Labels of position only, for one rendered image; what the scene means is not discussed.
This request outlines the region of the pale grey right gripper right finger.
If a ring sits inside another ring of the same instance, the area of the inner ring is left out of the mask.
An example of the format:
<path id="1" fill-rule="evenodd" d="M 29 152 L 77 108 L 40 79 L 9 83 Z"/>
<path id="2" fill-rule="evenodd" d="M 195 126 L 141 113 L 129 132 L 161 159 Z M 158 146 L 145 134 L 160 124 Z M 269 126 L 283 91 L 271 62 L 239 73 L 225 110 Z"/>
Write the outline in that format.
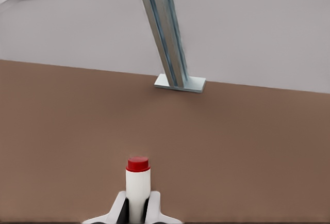
<path id="1" fill-rule="evenodd" d="M 151 191 L 148 201 L 144 223 L 183 223 L 161 212 L 160 192 Z"/>

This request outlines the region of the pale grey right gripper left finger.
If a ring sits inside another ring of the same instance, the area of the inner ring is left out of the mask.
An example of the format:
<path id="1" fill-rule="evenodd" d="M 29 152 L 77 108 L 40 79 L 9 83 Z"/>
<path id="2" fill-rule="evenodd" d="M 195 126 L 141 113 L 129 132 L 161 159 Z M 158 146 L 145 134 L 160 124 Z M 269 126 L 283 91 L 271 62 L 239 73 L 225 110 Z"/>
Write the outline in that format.
<path id="1" fill-rule="evenodd" d="M 126 191 L 120 191 L 109 213 L 85 220 L 82 223 L 128 223 L 128 214 Z"/>

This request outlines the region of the white marker with red cap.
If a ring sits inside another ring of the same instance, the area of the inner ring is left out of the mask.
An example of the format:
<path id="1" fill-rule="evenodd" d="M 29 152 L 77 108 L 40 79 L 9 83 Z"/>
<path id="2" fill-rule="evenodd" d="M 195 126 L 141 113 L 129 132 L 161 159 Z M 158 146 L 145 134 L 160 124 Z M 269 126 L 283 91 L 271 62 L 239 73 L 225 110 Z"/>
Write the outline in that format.
<path id="1" fill-rule="evenodd" d="M 126 166 L 126 198 L 129 202 L 129 222 L 143 223 L 144 205 L 151 192 L 151 167 L 145 156 L 133 156 Z"/>

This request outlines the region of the silver frame post with foot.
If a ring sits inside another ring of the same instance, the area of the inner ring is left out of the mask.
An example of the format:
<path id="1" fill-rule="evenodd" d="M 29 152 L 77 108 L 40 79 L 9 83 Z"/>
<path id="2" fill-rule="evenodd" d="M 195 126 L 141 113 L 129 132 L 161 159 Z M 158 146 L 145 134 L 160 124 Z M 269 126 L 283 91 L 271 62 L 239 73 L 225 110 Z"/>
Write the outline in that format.
<path id="1" fill-rule="evenodd" d="M 142 0 L 164 69 L 154 86 L 201 93 L 206 79 L 188 74 L 174 0 Z"/>

